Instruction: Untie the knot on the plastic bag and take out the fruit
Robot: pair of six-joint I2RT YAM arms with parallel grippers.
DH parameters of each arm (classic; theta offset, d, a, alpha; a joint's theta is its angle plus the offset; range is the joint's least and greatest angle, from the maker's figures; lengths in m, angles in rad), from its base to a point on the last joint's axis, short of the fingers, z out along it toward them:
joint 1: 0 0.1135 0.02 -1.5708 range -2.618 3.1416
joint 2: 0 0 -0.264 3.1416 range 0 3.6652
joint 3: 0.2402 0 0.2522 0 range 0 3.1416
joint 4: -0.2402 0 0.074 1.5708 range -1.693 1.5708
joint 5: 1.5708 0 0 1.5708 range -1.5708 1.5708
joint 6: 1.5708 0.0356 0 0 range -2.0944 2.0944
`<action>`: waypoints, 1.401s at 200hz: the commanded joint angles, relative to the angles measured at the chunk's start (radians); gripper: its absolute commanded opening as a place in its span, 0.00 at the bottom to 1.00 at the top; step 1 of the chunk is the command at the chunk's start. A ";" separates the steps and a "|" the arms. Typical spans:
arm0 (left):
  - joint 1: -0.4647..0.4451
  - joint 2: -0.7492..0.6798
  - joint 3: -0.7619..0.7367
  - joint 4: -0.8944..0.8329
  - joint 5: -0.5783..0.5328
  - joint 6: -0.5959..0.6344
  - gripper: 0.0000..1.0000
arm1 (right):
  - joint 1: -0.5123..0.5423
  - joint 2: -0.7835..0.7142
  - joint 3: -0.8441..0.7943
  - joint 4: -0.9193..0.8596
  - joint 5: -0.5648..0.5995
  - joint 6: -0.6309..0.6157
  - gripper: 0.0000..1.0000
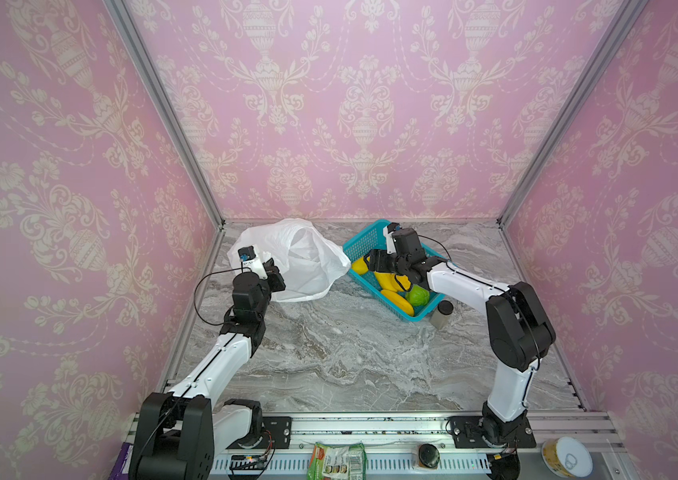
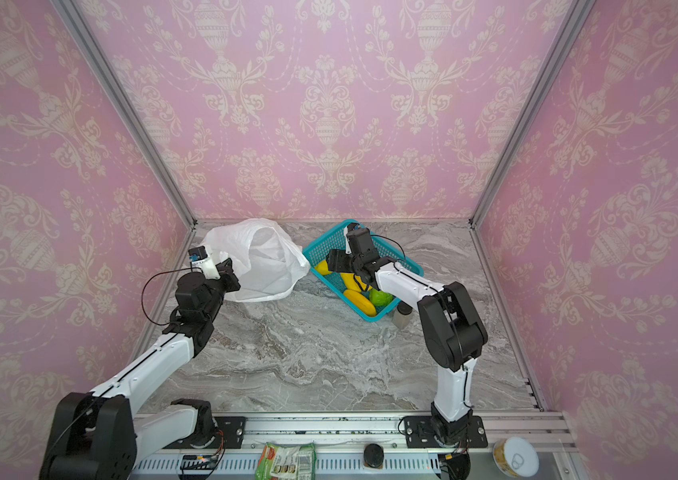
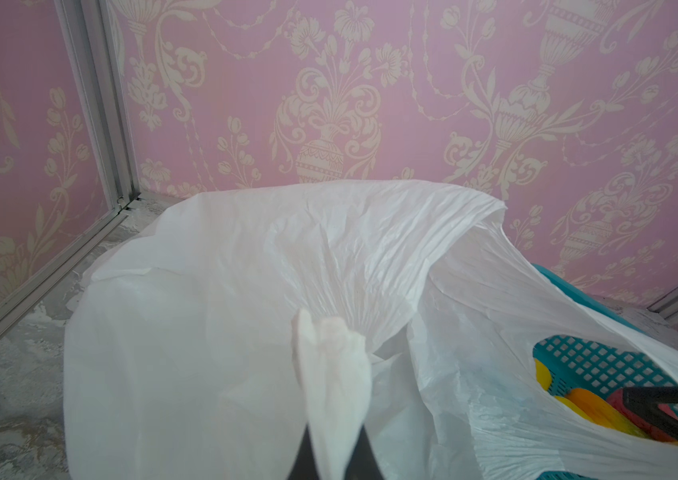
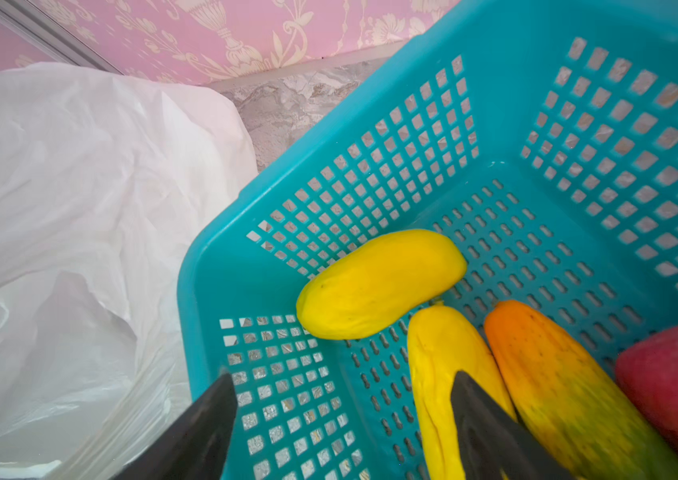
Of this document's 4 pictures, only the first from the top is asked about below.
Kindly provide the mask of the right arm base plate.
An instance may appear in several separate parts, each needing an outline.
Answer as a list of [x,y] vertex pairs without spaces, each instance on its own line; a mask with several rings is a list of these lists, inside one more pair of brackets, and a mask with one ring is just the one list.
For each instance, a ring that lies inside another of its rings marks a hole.
[[452,416],[447,419],[445,429],[457,449],[527,449],[537,446],[526,415],[511,422],[478,415]]

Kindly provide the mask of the teal plastic basket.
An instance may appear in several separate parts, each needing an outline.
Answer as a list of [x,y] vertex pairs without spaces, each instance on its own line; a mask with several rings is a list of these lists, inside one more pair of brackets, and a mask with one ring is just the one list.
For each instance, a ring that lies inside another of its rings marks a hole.
[[351,261],[350,277],[363,289],[379,300],[388,310],[401,320],[419,322],[433,313],[445,300],[440,293],[424,294],[420,289],[398,276],[393,278],[387,273],[372,272],[369,267],[361,266],[364,256],[372,249],[385,250],[389,220],[372,222],[344,243],[343,251]]

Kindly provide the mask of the yellow lemon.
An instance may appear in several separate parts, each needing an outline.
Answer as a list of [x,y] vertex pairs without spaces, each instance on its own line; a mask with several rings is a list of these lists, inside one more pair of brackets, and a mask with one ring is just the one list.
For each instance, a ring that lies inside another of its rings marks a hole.
[[369,267],[364,257],[360,257],[351,264],[351,269],[359,276],[363,276],[369,272]]

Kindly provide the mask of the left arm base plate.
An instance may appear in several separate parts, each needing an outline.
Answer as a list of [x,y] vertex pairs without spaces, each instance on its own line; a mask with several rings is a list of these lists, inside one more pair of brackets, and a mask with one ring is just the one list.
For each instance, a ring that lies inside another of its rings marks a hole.
[[260,434],[254,440],[241,442],[236,440],[228,446],[230,450],[266,450],[268,447],[277,450],[288,449],[291,444],[293,429],[291,416],[265,416]]

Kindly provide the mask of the green fruit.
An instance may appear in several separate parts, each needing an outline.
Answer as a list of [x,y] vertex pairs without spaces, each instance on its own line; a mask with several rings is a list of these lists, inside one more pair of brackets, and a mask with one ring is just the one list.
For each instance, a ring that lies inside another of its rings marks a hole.
[[414,308],[426,306],[430,302],[430,298],[430,291],[419,285],[413,285],[406,293],[406,300]]

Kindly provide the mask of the white plastic bag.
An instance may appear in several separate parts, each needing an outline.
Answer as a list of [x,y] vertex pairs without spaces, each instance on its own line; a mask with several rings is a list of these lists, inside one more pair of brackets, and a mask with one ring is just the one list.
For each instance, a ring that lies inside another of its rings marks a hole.
[[241,265],[238,250],[249,246],[262,260],[272,259],[280,269],[286,289],[273,299],[281,303],[325,297],[351,266],[342,248],[304,219],[288,218],[244,230],[227,253],[233,268]]

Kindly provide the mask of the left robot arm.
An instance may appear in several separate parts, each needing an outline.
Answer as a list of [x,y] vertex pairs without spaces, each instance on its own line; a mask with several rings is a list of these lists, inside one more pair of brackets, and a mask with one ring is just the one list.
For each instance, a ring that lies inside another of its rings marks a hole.
[[272,259],[243,263],[233,279],[233,305],[210,352],[169,391],[154,392],[143,402],[130,479],[207,479],[217,453],[239,441],[259,441],[264,427],[259,402],[233,399],[219,412],[214,407],[261,345],[272,295],[285,288]]

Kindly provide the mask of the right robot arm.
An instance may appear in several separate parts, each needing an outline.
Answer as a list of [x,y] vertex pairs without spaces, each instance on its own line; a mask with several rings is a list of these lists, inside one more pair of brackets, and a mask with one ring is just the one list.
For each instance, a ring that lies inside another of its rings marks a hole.
[[556,332],[534,288],[469,273],[453,261],[426,253],[412,228],[393,223],[386,247],[363,256],[374,272],[406,277],[411,284],[449,296],[484,314],[491,349],[498,360],[494,384],[483,405],[485,441],[506,446],[525,430],[528,395],[534,375],[556,341]]

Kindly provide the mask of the yellow banana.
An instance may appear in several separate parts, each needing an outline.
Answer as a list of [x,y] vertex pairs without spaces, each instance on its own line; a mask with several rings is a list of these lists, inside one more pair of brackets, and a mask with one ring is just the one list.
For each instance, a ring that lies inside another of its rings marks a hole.
[[381,290],[385,304],[398,316],[414,317],[415,308],[412,304],[396,291]]
[[396,275],[393,273],[374,273],[374,276],[379,283],[382,290],[389,290],[392,292],[408,292],[412,284],[407,276]]

